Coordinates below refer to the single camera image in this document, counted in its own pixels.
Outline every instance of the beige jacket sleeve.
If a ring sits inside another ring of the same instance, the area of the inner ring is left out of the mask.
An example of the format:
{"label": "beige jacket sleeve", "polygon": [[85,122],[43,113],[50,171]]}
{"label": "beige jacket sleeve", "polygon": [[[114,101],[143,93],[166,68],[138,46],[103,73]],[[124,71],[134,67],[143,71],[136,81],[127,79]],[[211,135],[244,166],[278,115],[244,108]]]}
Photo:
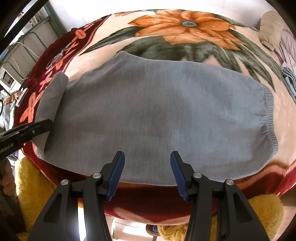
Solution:
{"label": "beige jacket sleeve", "polygon": [[274,51],[279,47],[279,42],[281,40],[281,32],[283,30],[286,30],[291,33],[290,29],[277,12],[266,12],[263,14],[261,19],[259,40],[271,51]]}

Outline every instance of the finger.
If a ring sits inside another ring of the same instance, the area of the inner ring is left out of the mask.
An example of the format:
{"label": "finger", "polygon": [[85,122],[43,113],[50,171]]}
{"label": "finger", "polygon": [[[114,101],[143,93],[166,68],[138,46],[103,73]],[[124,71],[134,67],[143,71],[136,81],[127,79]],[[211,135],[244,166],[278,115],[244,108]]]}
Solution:
{"label": "finger", "polygon": [[10,165],[10,162],[7,160],[6,163],[5,163],[5,171],[6,172],[9,172],[11,171],[11,165]]}
{"label": "finger", "polygon": [[16,188],[15,183],[9,183],[6,187],[3,188],[3,192],[6,195],[11,196],[15,193],[15,188]]}
{"label": "finger", "polygon": [[2,179],[2,185],[5,187],[10,183],[14,183],[15,178],[12,173],[6,173]]}

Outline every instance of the flower center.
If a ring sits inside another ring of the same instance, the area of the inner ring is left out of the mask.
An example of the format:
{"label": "flower center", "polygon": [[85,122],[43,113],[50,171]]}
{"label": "flower center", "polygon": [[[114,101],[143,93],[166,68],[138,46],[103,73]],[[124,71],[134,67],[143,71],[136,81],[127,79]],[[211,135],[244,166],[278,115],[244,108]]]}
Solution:
{"label": "flower center", "polygon": [[183,27],[190,27],[190,28],[198,27],[198,23],[194,21],[188,21],[188,20],[180,22],[180,25]]}

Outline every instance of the floral blanket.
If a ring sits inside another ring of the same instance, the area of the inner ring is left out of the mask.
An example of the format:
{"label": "floral blanket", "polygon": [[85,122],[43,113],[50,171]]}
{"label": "floral blanket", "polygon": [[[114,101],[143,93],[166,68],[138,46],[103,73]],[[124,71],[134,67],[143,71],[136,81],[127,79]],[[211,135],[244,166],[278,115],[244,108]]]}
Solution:
{"label": "floral blanket", "polygon": [[[71,45],[64,56],[46,70],[68,43]],[[279,60],[261,45],[256,30],[212,13],[156,9],[122,12],[72,29],[49,46],[32,69],[25,82],[29,92],[16,109],[15,124],[34,121],[42,93],[55,73],[63,71],[72,81],[102,65],[118,51],[149,59],[222,66],[269,87],[274,96],[279,150],[260,172],[235,182],[247,198],[271,193],[280,196],[296,183],[296,125],[293,125],[296,106],[284,85]],[[33,150],[31,142],[23,148],[25,155],[56,185],[65,178],[85,179],[37,158]],[[104,209],[122,219],[176,225],[188,222],[191,205],[179,196],[177,187],[119,183],[115,197],[104,203]]]}

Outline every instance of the yellow fuzzy fabric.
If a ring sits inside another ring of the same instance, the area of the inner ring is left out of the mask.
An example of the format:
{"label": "yellow fuzzy fabric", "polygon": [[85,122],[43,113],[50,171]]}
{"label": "yellow fuzzy fabric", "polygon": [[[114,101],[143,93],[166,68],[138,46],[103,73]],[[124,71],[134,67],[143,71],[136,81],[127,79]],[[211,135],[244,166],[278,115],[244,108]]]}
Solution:
{"label": "yellow fuzzy fabric", "polygon": [[27,228],[27,233],[20,233],[17,236],[21,241],[26,241],[28,233],[56,186],[27,157],[20,161],[15,181],[20,208]]}
{"label": "yellow fuzzy fabric", "polygon": [[[249,199],[270,240],[272,240],[283,219],[283,205],[277,195],[259,195]],[[157,226],[164,240],[184,241],[188,225]],[[217,216],[212,217],[210,241],[216,240]]]}

